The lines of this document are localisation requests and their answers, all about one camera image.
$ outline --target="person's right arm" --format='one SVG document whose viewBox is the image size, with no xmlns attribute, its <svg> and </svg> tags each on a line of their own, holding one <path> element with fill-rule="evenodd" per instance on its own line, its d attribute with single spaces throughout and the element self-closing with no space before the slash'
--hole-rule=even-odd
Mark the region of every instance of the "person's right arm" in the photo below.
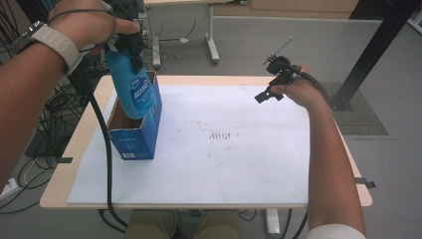
<svg viewBox="0 0 422 239">
<path fill-rule="evenodd" d="M 366 235 L 354 175 L 333 119 L 321 93 L 306 80 L 273 88 L 307 109 L 311 127 L 309 229 L 343 224 Z"/>
</svg>

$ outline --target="table leg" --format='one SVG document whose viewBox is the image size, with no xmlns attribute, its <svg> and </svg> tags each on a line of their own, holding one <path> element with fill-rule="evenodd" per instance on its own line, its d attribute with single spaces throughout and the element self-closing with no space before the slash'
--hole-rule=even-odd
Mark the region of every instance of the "table leg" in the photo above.
<svg viewBox="0 0 422 239">
<path fill-rule="evenodd" d="M 159 53 L 159 41 L 158 37 L 155 36 L 155 29 L 154 29 L 154 19 L 152 16 L 152 9 L 150 7 L 146 8 L 146 15 L 148 16 L 148 23 L 149 23 L 149 32 L 152 37 L 152 66 L 155 69 L 158 69 L 161 66 L 161 59 Z"/>
<path fill-rule="evenodd" d="M 215 63 L 218 63 L 220 57 L 218 56 L 217 48 L 215 47 L 214 38 L 213 38 L 213 16 L 214 16 L 214 6 L 212 3 L 208 4 L 208 33 L 205 34 L 208 42 L 208 47 L 210 49 L 211 58 Z"/>
<path fill-rule="evenodd" d="M 265 209 L 265 219 L 267 222 L 267 233 L 270 236 L 279 236 L 280 231 L 279 210 L 276 208 Z"/>
<path fill-rule="evenodd" d="M 419 25 L 422 22 L 422 11 L 416 16 L 415 19 L 409 19 L 407 20 L 407 23 L 410 24 L 416 31 L 418 31 L 420 34 L 422 34 L 422 27 Z"/>
</svg>

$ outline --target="skin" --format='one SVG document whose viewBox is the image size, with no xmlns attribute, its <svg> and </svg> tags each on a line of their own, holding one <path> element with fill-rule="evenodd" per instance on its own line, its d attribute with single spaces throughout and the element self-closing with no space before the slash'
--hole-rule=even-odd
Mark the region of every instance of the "skin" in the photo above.
<svg viewBox="0 0 422 239">
<path fill-rule="evenodd" d="M 65 10 L 101 8 L 98 0 L 63 0 L 50 17 Z M 50 27 L 65 34 L 81 49 L 105 41 L 112 33 L 113 19 L 106 13 L 72 13 L 58 18 Z M 138 25 L 117 20 L 117 33 L 137 31 Z M 44 103 L 66 70 L 63 58 L 41 43 L 31 45 L 0 68 L 1 188 L 25 150 Z M 351 166 L 332 111 L 322 95 L 305 80 L 295 80 L 287 87 L 273 87 L 272 91 L 288 95 L 306 108 L 310 116 L 310 229 L 325 224 L 344 224 L 365 235 Z"/>
<path fill-rule="evenodd" d="M 63 0 L 50 17 L 71 9 L 102 9 L 102 6 L 98 0 Z M 105 41 L 112 33 L 112 26 L 112 16 L 107 13 L 72 13 L 50 24 L 78 49 Z M 117 20 L 117 33 L 137 31 L 137 24 Z M 42 43 L 31 45 L 0 67 L 0 188 L 10 178 L 31 139 L 44 103 L 66 70 L 64 59 Z"/>
<path fill-rule="evenodd" d="M 309 71 L 307 66 L 302 70 Z M 311 126 L 309 228 L 343 224 L 366 235 L 362 207 L 347 152 L 322 94 L 306 80 L 274 86 L 272 92 L 289 96 L 307 109 Z"/>
</svg>

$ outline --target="right hand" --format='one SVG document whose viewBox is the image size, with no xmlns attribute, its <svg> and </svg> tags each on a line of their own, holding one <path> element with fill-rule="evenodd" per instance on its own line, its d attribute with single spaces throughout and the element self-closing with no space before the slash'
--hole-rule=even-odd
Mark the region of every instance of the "right hand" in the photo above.
<svg viewBox="0 0 422 239">
<path fill-rule="evenodd" d="M 309 72 L 308 66 L 302 65 L 301 68 L 304 72 Z M 286 95 L 296 104 L 308 110 L 316 104 L 325 104 L 325 99 L 314 85 L 301 78 L 296 78 L 287 86 L 273 86 L 271 92 Z"/>
</svg>

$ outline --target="desk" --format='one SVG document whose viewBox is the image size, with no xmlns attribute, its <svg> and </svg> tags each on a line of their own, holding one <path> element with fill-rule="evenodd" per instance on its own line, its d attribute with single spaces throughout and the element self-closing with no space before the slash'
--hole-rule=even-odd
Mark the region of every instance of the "desk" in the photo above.
<svg viewBox="0 0 422 239">
<path fill-rule="evenodd" d="M 153 6 L 163 6 L 163 5 L 174 5 L 174 4 L 208 4 L 208 33 L 206 34 L 206 39 L 208 47 L 211 53 L 211 59 L 217 63 L 220 60 L 220 57 L 217 52 L 217 48 L 214 43 L 213 35 L 213 15 L 214 7 L 213 3 L 224 3 L 229 0 L 145 0 L 146 14 L 148 16 L 148 23 L 150 34 L 152 37 L 152 65 L 155 69 L 158 69 L 161 66 L 160 60 L 160 51 L 159 51 L 159 40 L 155 35 L 154 23 L 153 23 Z"/>
<path fill-rule="evenodd" d="M 218 76 L 158 76 L 158 81 L 161 86 L 164 85 L 191 85 L 191 86 L 262 86 L 263 89 L 271 80 L 271 77 L 218 77 Z M 103 77 L 96 90 L 96 99 L 99 102 L 100 108 L 105 109 L 108 100 L 111 96 L 113 84 L 110 76 Z M 72 157 L 71 163 L 61 163 L 57 166 L 52 179 L 47 186 L 40 204 L 46 208 L 106 208 L 105 203 L 98 204 L 72 204 L 68 203 L 68 197 L 72 190 L 73 183 L 76 179 L 78 168 L 83 158 L 84 152 L 89 145 L 92 136 L 98 126 L 97 118 L 91 106 L 88 106 L 81 118 L 75 133 L 64 152 L 63 157 Z M 354 163 L 354 160 L 347 149 L 350 158 L 353 172 L 356 177 L 360 177 L 360 173 Z M 372 203 L 371 196 L 365 185 L 357 185 L 359 198 L 362 206 L 369 206 Z M 267 204 L 244 204 L 241 208 L 281 208 L 287 205 L 280 203 Z M 160 208 L 162 205 L 157 204 L 119 204 L 118 208 Z M 232 206 L 221 206 L 219 204 L 189 205 L 189 204 L 173 204 L 167 205 L 167 208 L 229 208 Z"/>
</svg>

